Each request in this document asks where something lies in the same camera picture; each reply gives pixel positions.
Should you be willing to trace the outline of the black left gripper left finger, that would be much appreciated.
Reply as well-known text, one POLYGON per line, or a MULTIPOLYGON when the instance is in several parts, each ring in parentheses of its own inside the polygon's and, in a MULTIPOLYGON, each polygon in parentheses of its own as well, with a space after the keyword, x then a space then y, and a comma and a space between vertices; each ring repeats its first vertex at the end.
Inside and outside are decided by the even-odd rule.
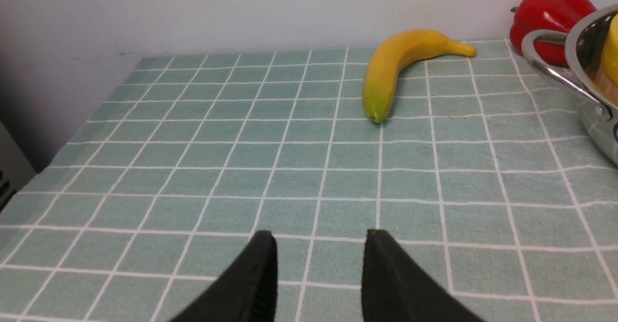
POLYGON ((231 265, 173 322, 273 322, 278 300, 278 250, 258 230, 231 265))

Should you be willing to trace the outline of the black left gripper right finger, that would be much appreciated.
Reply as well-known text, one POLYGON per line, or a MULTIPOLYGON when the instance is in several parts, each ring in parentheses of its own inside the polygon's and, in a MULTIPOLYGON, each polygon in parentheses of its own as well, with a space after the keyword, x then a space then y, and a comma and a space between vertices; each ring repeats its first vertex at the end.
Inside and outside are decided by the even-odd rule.
POLYGON ((384 229, 366 235, 361 307, 365 322, 481 322, 427 274, 384 229))

